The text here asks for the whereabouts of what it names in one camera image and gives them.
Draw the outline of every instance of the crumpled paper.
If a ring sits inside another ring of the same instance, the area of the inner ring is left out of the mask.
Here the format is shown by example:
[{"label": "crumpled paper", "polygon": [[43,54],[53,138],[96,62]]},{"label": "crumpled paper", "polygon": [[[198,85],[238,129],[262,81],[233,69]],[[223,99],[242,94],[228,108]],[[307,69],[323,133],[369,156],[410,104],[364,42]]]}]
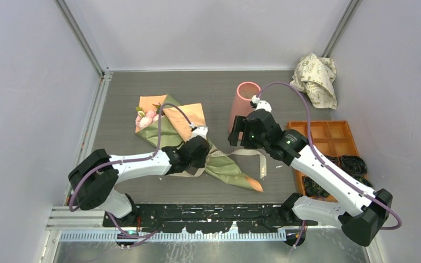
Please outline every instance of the crumpled paper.
[{"label": "crumpled paper", "polygon": [[[172,103],[176,106],[179,106],[182,111],[189,117],[190,121],[195,125],[206,125],[204,119],[204,113],[202,111],[201,104],[190,104],[181,106],[172,96],[162,95],[162,96],[142,96],[140,97],[139,106],[142,107],[145,111],[154,110],[155,107],[153,104],[156,103],[164,104],[166,102]],[[188,126],[187,121],[175,108],[166,106],[164,109],[165,116],[161,118],[161,147],[164,146],[178,146],[183,142],[184,138],[189,138],[191,135],[191,129]],[[158,122],[155,121],[143,129],[136,128],[136,134],[141,138],[145,139],[150,144],[157,145],[157,130]],[[198,169],[194,174],[189,174],[188,172],[171,174],[172,176],[183,176],[183,177],[198,177],[204,171],[231,185],[236,185],[239,187],[244,187],[248,189],[253,189],[259,192],[262,192],[262,186],[260,183],[241,172],[238,165],[228,157],[228,155],[219,151],[212,142],[209,141],[211,145],[211,150],[209,155],[206,158],[206,167]],[[266,174],[266,164],[265,156],[258,151],[251,152],[233,152],[231,154],[235,155],[259,155],[261,160],[261,177]]]},{"label": "crumpled paper", "polygon": [[318,58],[310,53],[301,58],[294,70],[292,86],[308,95],[315,108],[337,108],[333,82],[337,69],[331,58]]}]

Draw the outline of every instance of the black metal plate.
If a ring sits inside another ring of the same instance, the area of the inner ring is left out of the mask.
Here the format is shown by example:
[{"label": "black metal plate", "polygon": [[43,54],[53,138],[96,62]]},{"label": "black metal plate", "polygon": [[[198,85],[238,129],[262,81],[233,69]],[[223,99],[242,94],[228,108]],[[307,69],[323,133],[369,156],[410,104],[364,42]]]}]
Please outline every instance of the black metal plate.
[{"label": "black metal plate", "polygon": [[[239,233],[277,232],[280,226],[290,224],[280,214],[280,204],[140,204],[141,228],[145,232],[159,229],[164,233],[227,232],[236,221]],[[315,221],[307,221],[310,226]],[[114,227],[104,217],[104,227]]]}]

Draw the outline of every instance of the cylindrical container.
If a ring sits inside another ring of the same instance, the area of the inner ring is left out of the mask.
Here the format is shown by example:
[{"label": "cylindrical container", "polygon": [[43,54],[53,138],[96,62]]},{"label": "cylindrical container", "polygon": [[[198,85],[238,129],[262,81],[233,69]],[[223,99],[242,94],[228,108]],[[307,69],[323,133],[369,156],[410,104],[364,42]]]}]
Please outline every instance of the cylindrical container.
[{"label": "cylindrical container", "polygon": [[230,121],[228,123],[228,132],[231,133],[233,129],[233,123],[235,122],[235,116],[248,116],[254,109],[251,107],[250,101],[254,95],[257,95],[260,91],[260,87],[254,82],[243,82],[236,88],[235,98],[233,99],[233,105],[231,106]]}]

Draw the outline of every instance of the white wall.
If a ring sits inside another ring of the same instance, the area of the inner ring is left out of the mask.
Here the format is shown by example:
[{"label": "white wall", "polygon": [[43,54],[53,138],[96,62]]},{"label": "white wall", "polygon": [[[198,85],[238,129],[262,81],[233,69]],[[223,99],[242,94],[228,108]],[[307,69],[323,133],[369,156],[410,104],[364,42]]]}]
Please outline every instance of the white wall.
[{"label": "white wall", "polygon": [[98,84],[52,0],[0,0],[0,262],[35,262]]},{"label": "white wall", "polygon": [[421,1],[362,1],[332,57],[334,115],[403,219],[380,232],[383,249],[389,262],[421,262]]},{"label": "white wall", "polygon": [[213,70],[288,69],[320,55],[349,0],[70,2],[111,70]]}]

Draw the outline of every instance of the wooden tray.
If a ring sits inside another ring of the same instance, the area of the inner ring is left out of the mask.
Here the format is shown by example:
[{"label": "wooden tray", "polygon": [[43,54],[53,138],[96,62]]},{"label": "wooden tray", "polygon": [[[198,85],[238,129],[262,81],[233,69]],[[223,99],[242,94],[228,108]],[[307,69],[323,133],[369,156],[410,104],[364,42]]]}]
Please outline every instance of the wooden tray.
[{"label": "wooden tray", "polygon": [[[288,122],[286,129],[294,129],[302,133],[304,136],[307,136],[308,123]],[[347,121],[314,121],[311,122],[311,133],[315,146],[324,155],[359,156]],[[303,184],[303,177],[306,175],[298,170],[293,169],[293,171],[298,192],[306,195]],[[332,195],[330,195],[325,198],[325,201],[336,202],[337,200]]]}]

